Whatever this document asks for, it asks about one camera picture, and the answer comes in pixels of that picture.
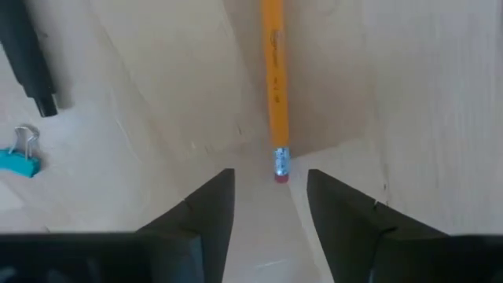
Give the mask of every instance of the black object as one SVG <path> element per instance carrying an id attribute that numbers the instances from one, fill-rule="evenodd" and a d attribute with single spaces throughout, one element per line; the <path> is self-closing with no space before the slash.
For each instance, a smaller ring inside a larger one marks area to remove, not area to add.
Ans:
<path id="1" fill-rule="evenodd" d="M 0 236 L 0 282 L 222 282 L 233 225 L 226 169 L 136 233 Z"/>
<path id="2" fill-rule="evenodd" d="M 53 80 L 22 0 L 0 0 L 0 41 L 17 82 L 35 100 L 40 116 L 56 115 Z"/>
<path id="3" fill-rule="evenodd" d="M 450 237 L 319 170 L 307 195 L 336 283 L 503 282 L 503 237 Z"/>

